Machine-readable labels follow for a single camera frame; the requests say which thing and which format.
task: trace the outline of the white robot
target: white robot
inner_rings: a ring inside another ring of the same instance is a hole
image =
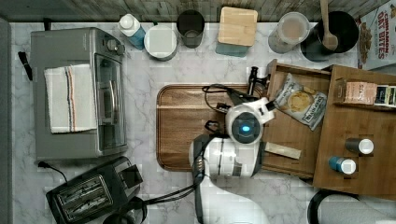
[[[274,118],[266,98],[231,107],[226,115],[228,134],[202,134],[190,147],[195,212],[201,224],[267,224],[261,207],[248,198],[214,185],[219,175],[251,177],[262,168],[263,124]]]

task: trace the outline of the wooden crate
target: wooden crate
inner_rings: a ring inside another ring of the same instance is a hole
[[[268,73],[271,75],[268,89],[270,100],[275,98],[276,92],[282,87],[288,73],[306,87],[321,91],[326,95],[329,92],[331,72],[318,69],[308,69],[278,63],[273,60],[268,64]],[[318,155],[322,124],[311,131],[308,126],[293,119],[291,116],[276,110],[276,117],[265,124],[263,141],[275,143],[285,147],[292,147],[302,151],[299,160],[280,157],[266,153],[264,169],[297,175],[302,178],[313,178]]]
[[[396,76],[334,65],[329,99],[323,120],[314,186],[359,195],[396,200],[396,113],[333,104],[339,78],[362,79],[374,83],[394,83]],[[369,138],[374,143],[370,155],[345,148],[348,138]],[[353,175],[341,175],[329,167],[332,156],[357,163]]]

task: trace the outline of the towel stripe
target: towel stripe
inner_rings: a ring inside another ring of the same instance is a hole
[[[71,103],[71,111],[72,111],[72,130],[76,130],[76,105],[74,101],[74,85],[73,85],[73,73],[71,66],[68,66],[69,78],[70,78],[70,103]]]
[[[67,68],[64,68],[64,74],[66,75],[66,85],[67,85],[67,108],[68,108],[68,115],[69,115],[69,132],[71,132],[72,130],[72,118],[71,118],[71,108],[70,108],[70,90],[69,90],[69,77],[68,77],[68,73],[67,73]]]

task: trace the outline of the toaster oven window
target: toaster oven window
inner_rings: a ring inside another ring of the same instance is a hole
[[[126,144],[120,63],[95,55],[98,140],[102,150]]]

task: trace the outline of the bamboo lid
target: bamboo lid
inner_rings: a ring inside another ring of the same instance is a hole
[[[256,37],[256,10],[236,7],[221,9],[219,42],[251,47]]]

